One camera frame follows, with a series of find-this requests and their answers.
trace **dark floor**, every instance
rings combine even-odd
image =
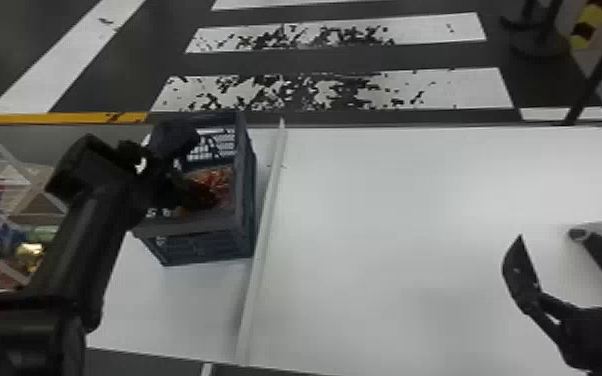
[[[98,0],[0,0],[0,95]]]
[[[74,0],[70,6],[61,7],[45,4],[45,0],[32,2],[37,3],[36,6],[28,7],[25,3],[20,13],[6,8],[0,15],[0,23],[4,25],[0,31],[0,95],[34,59],[79,20],[95,0]],[[515,109],[292,111],[285,115],[291,123],[317,124],[508,123],[521,120],[518,108],[570,106],[583,85],[583,75],[571,56],[554,62],[532,62],[514,57],[509,47],[509,35],[499,23],[499,15],[502,6],[517,6],[516,2],[496,5],[493,0],[363,1],[211,12],[213,2],[146,1],[94,58],[52,111],[148,111],[172,75],[499,67]],[[471,11],[479,14],[488,36],[486,43],[353,46],[254,51],[235,55],[184,54],[194,31],[203,26]],[[22,17],[12,16],[15,13]],[[598,98],[589,103],[599,104]],[[248,118],[251,123],[258,123],[276,120],[277,115],[257,113]]]
[[[202,363],[151,355],[89,349],[84,376],[199,376]],[[305,376],[296,372],[215,365],[211,376]]]

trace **white divider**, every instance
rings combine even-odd
[[[266,262],[266,251],[271,231],[271,221],[273,219],[273,210],[275,209],[280,170],[282,169],[282,160],[285,155],[286,145],[287,129],[285,129],[285,120],[280,118],[275,153],[273,154],[273,164],[271,165],[271,175],[266,188],[264,207],[262,209],[261,221],[259,222],[259,235],[257,236],[257,245],[254,250],[254,258],[252,261],[252,271],[250,273],[245,304],[243,306],[243,315],[240,320],[240,329],[238,331],[236,342],[236,364],[239,365],[248,365],[249,363],[249,342],[250,332],[252,330],[252,319],[254,317],[254,309],[259,296],[261,277]]]

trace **plastic basket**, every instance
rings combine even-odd
[[[201,143],[176,168],[190,176],[197,171],[230,171],[228,188],[218,207],[174,216],[153,208],[133,234],[159,259],[175,266],[251,257],[256,237],[256,156],[245,119],[238,112],[189,116]]]

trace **crosswalk stripe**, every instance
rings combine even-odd
[[[1,113],[47,112],[144,0],[101,0],[0,97]]]
[[[469,12],[202,28],[196,32],[186,52],[312,49],[485,40],[485,32],[478,15]]]
[[[301,4],[354,3],[371,0],[217,0],[212,10],[240,8],[270,8]]]
[[[498,68],[175,76],[152,111],[512,108]]]

